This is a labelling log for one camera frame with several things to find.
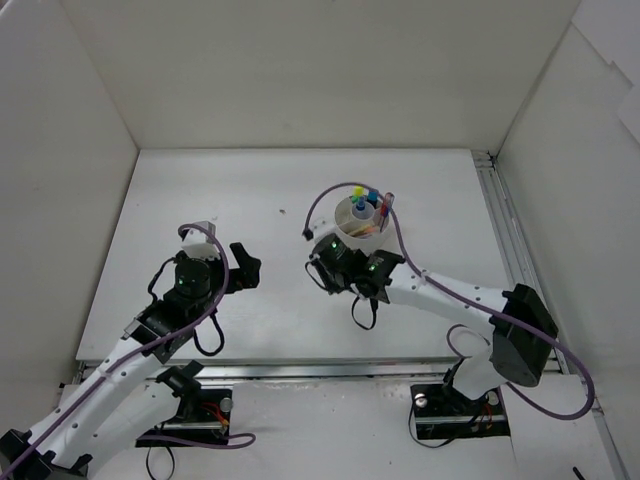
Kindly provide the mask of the white round divided organizer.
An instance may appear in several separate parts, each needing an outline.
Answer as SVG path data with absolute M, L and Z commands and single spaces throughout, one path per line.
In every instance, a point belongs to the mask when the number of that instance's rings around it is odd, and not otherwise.
M 373 207 L 368 201 L 364 209 L 357 209 L 358 203 L 350 197 L 341 200 L 334 211 L 336 234 L 351 249 L 372 253 L 381 248 L 394 233 L 391 217 L 381 217 L 381 203 Z

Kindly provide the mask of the orange tip brown marker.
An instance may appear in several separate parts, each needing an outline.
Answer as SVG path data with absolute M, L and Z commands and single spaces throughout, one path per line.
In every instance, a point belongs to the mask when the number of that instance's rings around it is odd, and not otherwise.
M 379 227 L 376 225 L 364 225 L 350 232 L 351 236 L 357 237 L 361 235 L 367 235 L 375 233 L 379 230 Z

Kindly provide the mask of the clear glue bottle blue cap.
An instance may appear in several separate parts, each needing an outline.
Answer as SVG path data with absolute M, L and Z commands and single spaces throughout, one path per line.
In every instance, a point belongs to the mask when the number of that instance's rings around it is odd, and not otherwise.
M 360 196 L 354 204 L 353 215 L 358 219 L 366 219 L 369 217 L 368 203 L 364 196 Z

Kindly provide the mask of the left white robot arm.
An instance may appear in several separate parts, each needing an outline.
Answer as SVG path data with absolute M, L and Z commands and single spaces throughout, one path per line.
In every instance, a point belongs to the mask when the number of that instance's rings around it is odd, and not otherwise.
M 2 478 L 90 479 L 130 444 L 164 445 L 161 425 L 198 416 L 202 365 L 167 363 L 198 324 L 216 318 L 224 296 L 259 285 L 260 260 L 239 242 L 230 249 L 235 268 L 209 243 L 170 258 L 173 287 L 153 296 L 78 389 L 28 430 L 2 436 Z

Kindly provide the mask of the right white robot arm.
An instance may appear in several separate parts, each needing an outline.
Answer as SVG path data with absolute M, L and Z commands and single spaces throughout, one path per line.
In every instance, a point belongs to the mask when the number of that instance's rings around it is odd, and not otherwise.
M 459 361 L 442 388 L 445 405 L 464 412 L 487 391 L 506 383 L 539 385 L 557 339 L 557 327 L 537 292 L 483 288 L 419 268 L 405 253 L 354 250 L 337 235 L 316 243 L 309 263 L 330 294 L 435 314 L 487 341 L 484 351 Z

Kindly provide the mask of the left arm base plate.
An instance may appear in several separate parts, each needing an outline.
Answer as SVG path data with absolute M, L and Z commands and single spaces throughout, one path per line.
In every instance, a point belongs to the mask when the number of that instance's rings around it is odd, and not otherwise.
M 136 448 L 191 447 L 193 443 L 227 445 L 230 433 L 230 388 L 203 388 L 191 404 L 180 403 L 176 415 L 143 434 L 150 439 L 138 439 Z

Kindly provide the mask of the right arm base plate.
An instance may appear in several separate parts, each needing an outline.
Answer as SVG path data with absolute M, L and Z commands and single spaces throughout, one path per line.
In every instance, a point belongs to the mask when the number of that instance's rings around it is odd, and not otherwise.
M 412 438 L 427 448 L 442 448 L 456 440 L 509 437 L 506 409 L 498 389 L 477 400 L 443 384 L 412 384 L 408 427 Z

